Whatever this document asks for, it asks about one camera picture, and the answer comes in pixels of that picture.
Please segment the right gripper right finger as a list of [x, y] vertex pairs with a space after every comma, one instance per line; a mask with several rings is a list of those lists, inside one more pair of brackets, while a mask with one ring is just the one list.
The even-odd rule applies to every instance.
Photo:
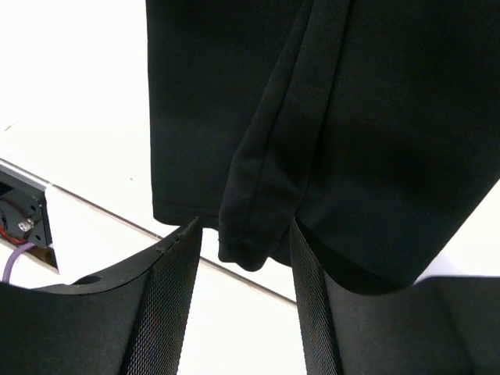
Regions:
[[297, 224], [290, 246], [307, 373], [498, 373], [498, 278], [431, 277], [357, 295], [323, 271]]

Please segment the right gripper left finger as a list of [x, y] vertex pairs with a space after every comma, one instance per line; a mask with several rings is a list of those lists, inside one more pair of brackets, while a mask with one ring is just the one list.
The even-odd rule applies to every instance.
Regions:
[[193, 221], [70, 285], [2, 284], [2, 373], [175, 374], [201, 242]]

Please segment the black t shirt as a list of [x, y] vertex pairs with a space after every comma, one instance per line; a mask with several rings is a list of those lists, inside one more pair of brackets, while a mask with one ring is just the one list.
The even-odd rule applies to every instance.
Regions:
[[496, 1], [148, 1], [152, 210], [247, 271], [293, 222], [339, 284], [412, 284], [499, 179]]

